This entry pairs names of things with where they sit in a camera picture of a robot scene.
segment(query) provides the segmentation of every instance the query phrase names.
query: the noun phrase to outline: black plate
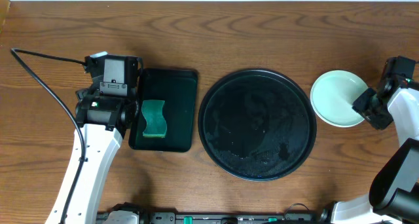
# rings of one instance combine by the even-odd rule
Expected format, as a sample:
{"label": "black plate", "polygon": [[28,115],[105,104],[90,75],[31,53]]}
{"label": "black plate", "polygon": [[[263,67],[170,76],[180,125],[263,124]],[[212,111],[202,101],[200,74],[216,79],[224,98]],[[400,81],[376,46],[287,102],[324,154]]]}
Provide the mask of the black plate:
{"label": "black plate", "polygon": [[316,139],[316,117],[291,79],[250,69],[227,75],[208,91],[198,129],[208,155],[228,173],[269,181],[307,159]]}

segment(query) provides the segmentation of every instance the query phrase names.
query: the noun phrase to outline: sponge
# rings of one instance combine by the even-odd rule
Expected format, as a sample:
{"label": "sponge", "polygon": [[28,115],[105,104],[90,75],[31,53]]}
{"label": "sponge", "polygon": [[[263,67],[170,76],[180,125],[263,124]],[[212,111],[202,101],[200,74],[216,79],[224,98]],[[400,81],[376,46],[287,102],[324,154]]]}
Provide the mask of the sponge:
{"label": "sponge", "polygon": [[164,100],[144,100],[141,112],[147,122],[143,132],[145,138],[164,138],[168,125],[163,117]]}

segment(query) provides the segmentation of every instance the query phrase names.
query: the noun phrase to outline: white bowl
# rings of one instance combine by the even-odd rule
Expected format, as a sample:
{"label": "white bowl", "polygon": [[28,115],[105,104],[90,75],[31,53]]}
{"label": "white bowl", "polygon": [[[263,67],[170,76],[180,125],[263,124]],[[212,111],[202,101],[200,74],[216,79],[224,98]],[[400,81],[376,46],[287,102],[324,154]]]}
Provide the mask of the white bowl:
{"label": "white bowl", "polygon": [[310,101],[316,114],[333,126],[355,126],[364,118],[352,109],[353,102],[368,89],[357,75],[335,70],[320,76],[310,92]]}

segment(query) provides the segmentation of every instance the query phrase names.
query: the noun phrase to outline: wooden table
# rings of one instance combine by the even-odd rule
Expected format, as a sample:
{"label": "wooden table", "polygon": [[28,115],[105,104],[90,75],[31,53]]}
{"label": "wooden table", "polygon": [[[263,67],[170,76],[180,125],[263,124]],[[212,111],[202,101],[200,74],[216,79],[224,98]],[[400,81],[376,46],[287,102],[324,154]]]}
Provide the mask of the wooden table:
{"label": "wooden table", "polygon": [[[418,3],[13,2],[0,36],[0,223],[46,220],[74,140],[64,111],[10,47],[80,60],[106,50],[142,56],[147,67],[196,69],[197,116],[210,86],[249,67],[283,73],[307,95],[316,78],[333,69],[376,86],[387,58],[419,59],[418,10]],[[90,86],[79,65],[24,60],[71,109],[75,91]],[[353,128],[317,122],[306,162],[285,178],[261,183],[217,167],[197,127],[187,153],[133,151],[125,139],[100,210],[133,202],[179,212],[276,213],[295,202],[318,210],[368,193],[398,149],[394,125],[377,131],[366,122]]]}

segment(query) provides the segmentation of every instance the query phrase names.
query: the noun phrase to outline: rectangular black tray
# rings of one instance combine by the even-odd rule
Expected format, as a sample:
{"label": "rectangular black tray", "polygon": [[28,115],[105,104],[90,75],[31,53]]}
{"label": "rectangular black tray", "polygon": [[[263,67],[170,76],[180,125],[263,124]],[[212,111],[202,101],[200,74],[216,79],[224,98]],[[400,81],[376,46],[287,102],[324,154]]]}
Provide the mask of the rectangular black tray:
{"label": "rectangular black tray", "polygon": [[[144,69],[139,77],[139,112],[132,123],[132,149],[186,152],[192,145],[198,75],[191,70]],[[163,117],[168,130],[164,138],[145,138],[147,125],[141,112],[144,100],[164,100]]]}

